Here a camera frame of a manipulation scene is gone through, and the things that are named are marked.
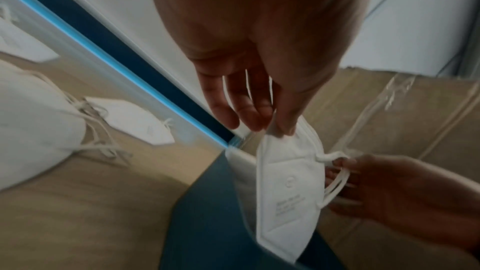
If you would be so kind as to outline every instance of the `wooden table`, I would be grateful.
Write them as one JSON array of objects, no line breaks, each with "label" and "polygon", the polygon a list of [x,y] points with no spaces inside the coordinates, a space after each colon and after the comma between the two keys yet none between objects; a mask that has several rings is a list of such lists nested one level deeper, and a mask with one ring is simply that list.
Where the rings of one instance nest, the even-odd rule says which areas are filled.
[{"label": "wooden table", "polygon": [[[41,71],[77,98],[131,99],[108,79],[74,75],[82,64],[66,56],[43,64],[0,59]],[[183,124],[174,121],[174,137]],[[172,206],[221,149],[201,136],[157,147],[121,132],[113,136],[133,153],[130,166],[95,152],[74,154],[0,192],[0,269],[157,268]]]}]

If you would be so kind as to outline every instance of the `hand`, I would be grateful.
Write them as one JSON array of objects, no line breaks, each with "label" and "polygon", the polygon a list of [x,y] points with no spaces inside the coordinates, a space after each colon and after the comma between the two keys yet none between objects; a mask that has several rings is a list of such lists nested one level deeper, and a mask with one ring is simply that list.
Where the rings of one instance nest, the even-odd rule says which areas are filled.
[{"label": "hand", "polygon": [[276,109],[277,124],[285,134],[294,132],[310,99],[334,75],[368,4],[368,0],[154,1],[168,32],[193,62],[215,117],[231,129],[240,119],[259,131]]},{"label": "hand", "polygon": [[[340,196],[360,202],[330,204],[334,212],[464,250],[480,244],[480,184],[403,156],[364,155],[333,165],[354,171]],[[331,182],[335,169],[326,176]]]}]

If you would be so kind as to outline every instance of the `kn95 mask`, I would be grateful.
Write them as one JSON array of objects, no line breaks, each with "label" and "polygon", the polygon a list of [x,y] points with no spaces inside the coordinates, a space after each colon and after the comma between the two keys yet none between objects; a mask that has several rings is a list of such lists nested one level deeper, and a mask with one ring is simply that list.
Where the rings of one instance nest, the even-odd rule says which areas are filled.
[{"label": "kn95 mask", "polygon": [[342,169],[325,188],[325,163],[347,156],[324,154],[317,133],[302,116],[293,136],[282,136],[274,117],[256,155],[256,240],[295,263],[316,229],[321,208],[340,192],[350,175]]}]

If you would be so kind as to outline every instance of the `face mask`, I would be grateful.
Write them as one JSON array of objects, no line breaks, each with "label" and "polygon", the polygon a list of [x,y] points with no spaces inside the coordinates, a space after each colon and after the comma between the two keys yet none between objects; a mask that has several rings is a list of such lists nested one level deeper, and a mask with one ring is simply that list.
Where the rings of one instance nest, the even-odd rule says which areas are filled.
[{"label": "face mask", "polygon": [[317,133],[303,117],[293,136],[280,136],[274,118],[256,154],[257,242],[295,263],[317,227],[321,208],[340,192],[350,175],[342,169],[325,188],[325,163],[347,156],[324,154]]},{"label": "face mask", "polygon": [[[100,150],[112,158],[122,153],[114,141],[103,143],[94,127],[102,124],[81,113],[84,106],[42,74],[0,60],[0,190],[50,169],[74,151]],[[93,140],[82,144],[87,128]]]}]

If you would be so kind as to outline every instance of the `blue edge trim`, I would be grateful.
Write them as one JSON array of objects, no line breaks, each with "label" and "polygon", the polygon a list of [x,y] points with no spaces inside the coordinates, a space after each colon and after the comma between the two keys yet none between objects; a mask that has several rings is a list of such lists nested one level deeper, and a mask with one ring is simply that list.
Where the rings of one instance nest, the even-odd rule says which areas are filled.
[{"label": "blue edge trim", "polygon": [[20,0],[223,147],[236,136],[74,0]]}]

